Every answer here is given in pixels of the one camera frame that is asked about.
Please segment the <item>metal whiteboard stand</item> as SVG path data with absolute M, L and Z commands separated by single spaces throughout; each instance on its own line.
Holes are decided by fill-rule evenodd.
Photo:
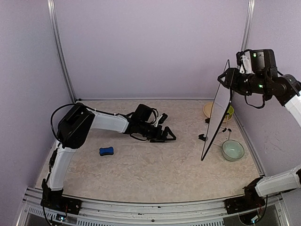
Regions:
M 210 144 L 211 142 L 214 144 L 214 139 L 218 134 L 228 132 L 227 139 L 230 139 L 232 133 L 232 129 L 228 125 L 230 118 L 228 113 L 224 114 L 223 119 L 221 115 L 213 114 L 210 118 L 205 120 L 205 123 L 208 124 L 206 133 L 200 134 L 198 138 L 206 144 Z

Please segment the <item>white whiteboard with black frame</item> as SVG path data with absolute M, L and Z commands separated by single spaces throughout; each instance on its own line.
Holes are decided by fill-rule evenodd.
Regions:
M 223 85 L 221 85 L 219 83 L 218 89 L 217 89 L 217 92 L 215 94 L 214 101 L 213 101 L 211 116 L 213 114 L 218 114 L 218 115 L 221 115 L 222 119 L 223 119 L 224 114 L 227 113 L 228 108 L 230 106 L 230 100 L 231 100 L 230 90 L 228 88 L 225 88 Z M 204 143 L 203 151 L 201 154 L 201 161 L 203 161 L 205 159 L 212 144 L 213 144 L 212 142 L 210 144 Z

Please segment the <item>blue whiteboard eraser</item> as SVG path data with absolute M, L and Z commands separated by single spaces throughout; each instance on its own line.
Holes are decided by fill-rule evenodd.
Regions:
M 100 156 L 114 155 L 114 149 L 113 147 L 100 148 L 99 154 Z

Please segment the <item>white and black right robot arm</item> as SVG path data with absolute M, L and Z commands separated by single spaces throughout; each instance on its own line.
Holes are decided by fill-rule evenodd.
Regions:
M 290 74 L 278 71 L 274 51 L 246 49 L 236 53 L 237 67 L 228 68 L 218 81 L 230 90 L 236 116 L 250 125 L 258 135 L 272 134 L 275 138 L 301 140 L 301 83 Z M 292 126 L 289 133 L 281 132 L 284 123 Z M 254 179 L 244 187 L 244 195 L 225 200 L 227 213 L 247 211 L 267 204 L 268 196 L 301 187 L 300 165 L 273 176 Z

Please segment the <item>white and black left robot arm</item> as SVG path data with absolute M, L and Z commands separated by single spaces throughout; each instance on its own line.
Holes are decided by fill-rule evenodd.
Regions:
M 70 104 L 71 109 L 53 130 L 56 147 L 48 164 L 48 175 L 42 180 L 41 206 L 66 214 L 79 214 L 82 201 L 63 196 L 63 182 L 68 166 L 76 151 L 83 146 L 91 129 L 114 131 L 142 136 L 141 141 L 162 143 L 175 141 L 176 136 L 169 127 L 162 127 L 168 115 L 159 115 L 157 109 L 139 104 L 129 114 L 107 113 L 83 103 Z

